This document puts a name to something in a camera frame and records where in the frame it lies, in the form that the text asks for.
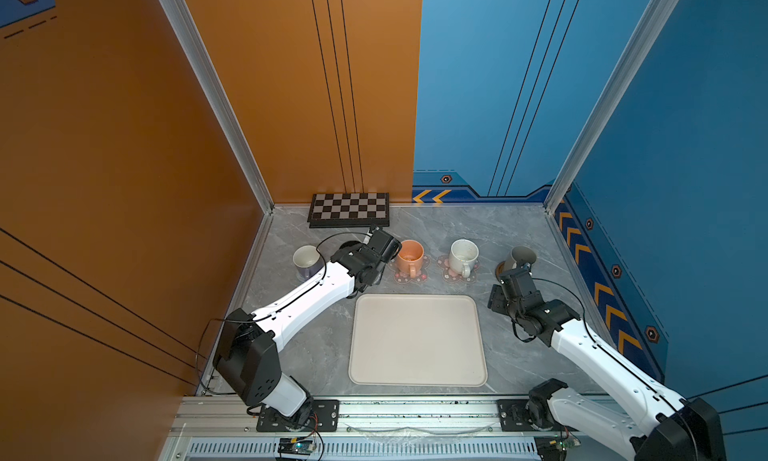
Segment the grey mug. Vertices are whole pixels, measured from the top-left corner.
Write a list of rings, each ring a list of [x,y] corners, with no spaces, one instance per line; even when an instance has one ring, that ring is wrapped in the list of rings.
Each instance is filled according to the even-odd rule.
[[[526,246],[514,247],[504,263],[504,270],[526,267],[531,271],[531,266],[537,261],[537,254]]]

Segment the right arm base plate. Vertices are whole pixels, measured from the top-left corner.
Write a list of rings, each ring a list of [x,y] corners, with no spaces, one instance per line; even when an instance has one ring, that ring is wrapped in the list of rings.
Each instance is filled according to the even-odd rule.
[[[496,401],[496,407],[503,432],[571,430],[570,426],[563,426],[555,421],[535,421],[528,410],[528,399],[503,398]]]

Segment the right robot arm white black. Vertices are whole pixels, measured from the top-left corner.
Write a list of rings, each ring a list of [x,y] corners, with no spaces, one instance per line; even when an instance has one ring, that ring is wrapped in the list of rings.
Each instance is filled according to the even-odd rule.
[[[500,404],[501,425],[527,423],[539,431],[572,428],[626,460],[724,460],[725,440],[718,412],[705,400],[687,400],[636,367],[559,300],[533,295],[532,310],[513,323],[530,323],[540,340],[571,360],[619,406],[615,411],[551,378],[533,387],[524,410]]]

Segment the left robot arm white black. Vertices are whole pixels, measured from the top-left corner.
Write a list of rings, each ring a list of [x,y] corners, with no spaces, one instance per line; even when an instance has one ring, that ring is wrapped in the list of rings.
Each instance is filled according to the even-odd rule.
[[[283,371],[280,352],[334,303],[378,283],[391,259],[361,244],[341,249],[279,300],[251,313],[231,312],[222,321],[212,367],[246,407],[263,405],[291,425],[305,424],[312,415],[312,395]]]

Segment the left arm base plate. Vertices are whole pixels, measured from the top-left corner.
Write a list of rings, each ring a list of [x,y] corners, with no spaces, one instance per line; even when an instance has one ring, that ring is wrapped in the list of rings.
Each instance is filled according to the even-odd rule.
[[[272,407],[263,406],[256,430],[264,433],[277,432],[335,432],[338,427],[340,402],[335,399],[305,401],[292,416],[284,416]]]

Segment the pink flower coaster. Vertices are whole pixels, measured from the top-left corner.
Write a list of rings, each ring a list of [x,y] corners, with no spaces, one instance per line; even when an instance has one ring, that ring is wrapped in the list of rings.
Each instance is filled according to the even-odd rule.
[[[468,277],[463,277],[460,273],[456,273],[450,268],[448,255],[441,255],[438,258],[438,265],[442,269],[442,279],[451,283],[474,283],[477,281],[480,272],[480,264],[476,262],[470,270],[470,275]]]
[[[394,272],[394,280],[398,284],[425,283],[428,279],[427,268],[431,264],[431,258],[427,255],[419,260],[404,260],[396,257],[389,266]]]

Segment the orange pink mug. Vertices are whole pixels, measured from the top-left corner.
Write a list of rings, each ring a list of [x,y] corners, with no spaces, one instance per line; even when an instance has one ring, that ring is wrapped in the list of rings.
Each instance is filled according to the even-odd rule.
[[[404,260],[419,260],[425,255],[423,245],[416,240],[404,240],[396,257]]]

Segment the purple mug white inside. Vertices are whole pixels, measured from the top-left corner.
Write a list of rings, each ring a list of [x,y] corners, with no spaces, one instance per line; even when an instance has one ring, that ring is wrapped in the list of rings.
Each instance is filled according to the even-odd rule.
[[[314,245],[304,245],[297,248],[293,254],[292,262],[301,281],[309,280],[325,266],[324,258]]]

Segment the brown wooden round coaster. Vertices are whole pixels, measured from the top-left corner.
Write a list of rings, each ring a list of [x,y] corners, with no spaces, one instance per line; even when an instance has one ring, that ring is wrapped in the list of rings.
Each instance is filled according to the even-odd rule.
[[[495,268],[495,276],[496,276],[497,280],[500,279],[500,276],[501,276],[502,272],[504,271],[504,267],[505,267],[505,262],[504,261],[500,262],[496,266],[496,268]]]

